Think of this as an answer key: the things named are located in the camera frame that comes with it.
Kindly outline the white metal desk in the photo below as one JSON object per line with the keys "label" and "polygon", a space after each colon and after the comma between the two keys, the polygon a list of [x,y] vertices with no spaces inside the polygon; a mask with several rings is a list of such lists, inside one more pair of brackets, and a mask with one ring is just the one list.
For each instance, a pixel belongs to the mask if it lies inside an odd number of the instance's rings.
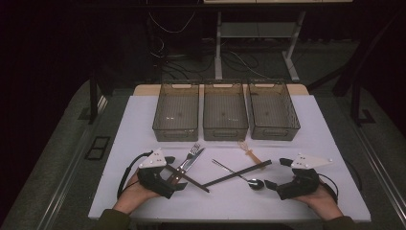
{"label": "white metal desk", "polygon": [[289,46],[282,51],[288,76],[300,80],[292,56],[305,18],[322,7],[346,6],[352,0],[203,0],[204,7],[216,11],[214,72],[223,77],[223,38],[287,38]]}

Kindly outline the small wooden fork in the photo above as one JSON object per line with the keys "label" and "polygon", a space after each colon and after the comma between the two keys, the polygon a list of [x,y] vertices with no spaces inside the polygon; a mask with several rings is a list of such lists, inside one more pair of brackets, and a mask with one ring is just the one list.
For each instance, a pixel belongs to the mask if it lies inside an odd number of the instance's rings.
{"label": "small wooden fork", "polygon": [[255,164],[261,164],[262,161],[259,160],[255,154],[253,153],[253,151],[251,149],[249,149],[248,144],[244,141],[244,140],[238,140],[237,141],[239,147],[245,152],[246,155],[248,155]]}

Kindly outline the black slanted stand leg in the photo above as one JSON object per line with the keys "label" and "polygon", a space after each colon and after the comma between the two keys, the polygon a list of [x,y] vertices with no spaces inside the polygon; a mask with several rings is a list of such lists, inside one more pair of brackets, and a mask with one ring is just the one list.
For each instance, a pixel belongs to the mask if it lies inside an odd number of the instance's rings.
{"label": "black slanted stand leg", "polygon": [[323,84],[332,81],[333,79],[337,79],[331,92],[334,96],[344,96],[350,89],[351,85],[358,79],[359,71],[365,65],[368,57],[371,55],[383,35],[399,17],[400,13],[401,10],[376,12],[374,16],[379,17],[379,21],[373,23],[372,20],[370,20],[371,29],[365,33],[350,60],[338,69],[309,84],[306,87],[307,91],[312,92]]}

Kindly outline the metal floor rail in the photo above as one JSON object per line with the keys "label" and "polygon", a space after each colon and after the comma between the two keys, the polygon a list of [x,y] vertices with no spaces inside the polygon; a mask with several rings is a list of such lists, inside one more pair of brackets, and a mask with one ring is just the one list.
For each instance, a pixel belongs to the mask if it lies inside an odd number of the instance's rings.
{"label": "metal floor rail", "polygon": [[93,119],[93,123],[85,126],[79,140],[76,142],[73,156],[69,162],[69,165],[59,180],[56,190],[51,196],[50,203],[48,204],[45,213],[35,230],[52,230],[57,214],[72,186],[79,163],[85,154],[87,144],[90,142],[94,130],[100,121],[98,115],[103,114],[107,104],[108,100],[105,98],[105,96],[101,96],[96,100],[96,116]]}
{"label": "metal floor rail", "polygon": [[406,139],[390,128],[357,126],[355,132],[398,219],[406,228]]}

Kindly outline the white table sheet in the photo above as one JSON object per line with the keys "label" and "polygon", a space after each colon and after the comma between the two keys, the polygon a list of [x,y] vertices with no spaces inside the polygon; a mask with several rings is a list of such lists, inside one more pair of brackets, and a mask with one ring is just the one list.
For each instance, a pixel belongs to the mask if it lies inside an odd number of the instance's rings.
{"label": "white table sheet", "polygon": [[[338,150],[325,119],[312,96],[292,99],[301,128],[292,141],[249,140],[249,148],[260,160],[270,160],[263,170],[253,170],[253,162],[235,142],[201,141],[205,149],[188,170],[193,183],[173,194],[171,198],[154,198],[132,217],[138,221],[162,222],[298,222],[316,219],[306,205],[295,200],[281,200],[268,189],[252,190],[240,177],[231,178],[213,159],[234,171],[248,169],[245,178],[269,180],[278,184],[292,180],[290,168],[280,165],[280,158],[293,159],[299,153],[331,159],[332,163],[318,168],[329,178],[329,184],[339,190],[338,205],[356,221],[368,221],[370,211],[358,192],[347,166]],[[175,157],[180,165],[191,144],[158,142],[152,130],[157,99],[154,96],[132,96],[124,111],[116,139],[110,151],[99,188],[89,211],[96,219],[116,201],[118,186],[127,166],[140,164],[139,154],[161,149],[166,156]]]}

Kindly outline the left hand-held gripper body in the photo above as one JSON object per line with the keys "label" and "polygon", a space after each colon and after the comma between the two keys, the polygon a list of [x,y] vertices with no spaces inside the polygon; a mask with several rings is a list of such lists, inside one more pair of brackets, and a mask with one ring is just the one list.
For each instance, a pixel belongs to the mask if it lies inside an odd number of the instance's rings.
{"label": "left hand-held gripper body", "polygon": [[165,198],[171,198],[175,187],[160,175],[167,164],[163,151],[156,149],[139,165],[137,176],[140,184],[146,189]]}

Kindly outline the person's left hand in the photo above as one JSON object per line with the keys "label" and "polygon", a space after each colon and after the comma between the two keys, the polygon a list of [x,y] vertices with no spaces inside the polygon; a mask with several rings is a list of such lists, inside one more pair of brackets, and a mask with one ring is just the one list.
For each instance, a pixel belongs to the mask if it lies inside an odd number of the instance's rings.
{"label": "person's left hand", "polygon": [[137,173],[134,173],[113,206],[113,210],[130,215],[146,201],[159,197],[158,194],[146,189],[138,182]]}

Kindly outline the long metal spoon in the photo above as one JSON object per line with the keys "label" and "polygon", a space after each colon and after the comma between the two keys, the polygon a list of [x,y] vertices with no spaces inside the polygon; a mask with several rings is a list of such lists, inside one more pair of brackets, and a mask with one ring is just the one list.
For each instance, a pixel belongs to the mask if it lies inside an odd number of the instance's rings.
{"label": "long metal spoon", "polygon": [[[214,164],[216,164],[217,166],[219,166],[220,168],[224,169],[225,171],[229,172],[229,173],[234,173],[233,170],[229,169],[228,167],[224,166],[223,164],[219,163],[218,161],[216,161],[215,159],[212,160],[212,162]],[[244,176],[240,176],[240,178],[242,178],[243,180],[245,180],[249,187],[255,191],[258,191],[260,189],[262,189],[264,187],[264,183],[259,180],[259,179],[247,179]]]}

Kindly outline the wooden-handled metal fork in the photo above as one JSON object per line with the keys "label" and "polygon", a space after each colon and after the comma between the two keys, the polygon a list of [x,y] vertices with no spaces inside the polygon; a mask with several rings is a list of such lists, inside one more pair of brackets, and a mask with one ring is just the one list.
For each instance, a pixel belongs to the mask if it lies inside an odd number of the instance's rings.
{"label": "wooden-handled metal fork", "polygon": [[[193,147],[191,148],[191,150],[189,151],[189,153],[191,152],[191,151],[193,151],[193,150],[201,150],[201,148],[200,148],[200,144],[199,143],[195,143],[194,145],[193,145]],[[170,180],[172,179],[172,175],[167,179],[167,182],[169,182]]]}

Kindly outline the person's right hand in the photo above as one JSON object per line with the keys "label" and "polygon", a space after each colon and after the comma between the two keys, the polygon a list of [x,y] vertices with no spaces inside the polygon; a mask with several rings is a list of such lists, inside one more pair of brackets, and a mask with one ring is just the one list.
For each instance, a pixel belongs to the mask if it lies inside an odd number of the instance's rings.
{"label": "person's right hand", "polygon": [[343,216],[333,197],[328,190],[320,185],[317,190],[309,195],[294,197],[294,200],[306,204],[322,220],[328,221]]}

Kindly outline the black upright stand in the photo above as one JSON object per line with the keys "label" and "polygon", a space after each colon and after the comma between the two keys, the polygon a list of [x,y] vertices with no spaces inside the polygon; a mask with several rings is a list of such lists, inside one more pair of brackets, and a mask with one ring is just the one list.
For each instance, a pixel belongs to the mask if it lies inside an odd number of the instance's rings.
{"label": "black upright stand", "polygon": [[94,74],[89,77],[89,93],[89,124],[93,125],[99,115],[102,113],[102,107],[104,103],[104,95],[98,85],[97,78]]}
{"label": "black upright stand", "polygon": [[362,109],[361,103],[361,83],[355,81],[351,88],[350,117],[354,123],[360,127],[363,124],[374,124],[375,119],[368,109]]}

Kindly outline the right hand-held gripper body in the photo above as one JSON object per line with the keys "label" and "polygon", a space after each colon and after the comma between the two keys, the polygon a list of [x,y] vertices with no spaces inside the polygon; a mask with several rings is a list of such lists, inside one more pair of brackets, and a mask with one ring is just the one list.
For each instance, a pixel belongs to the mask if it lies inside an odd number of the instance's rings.
{"label": "right hand-held gripper body", "polygon": [[302,153],[299,153],[295,159],[291,160],[293,160],[293,163],[289,168],[294,173],[293,180],[278,185],[276,190],[281,200],[314,193],[320,183],[319,174],[315,169],[332,163],[331,159]]}

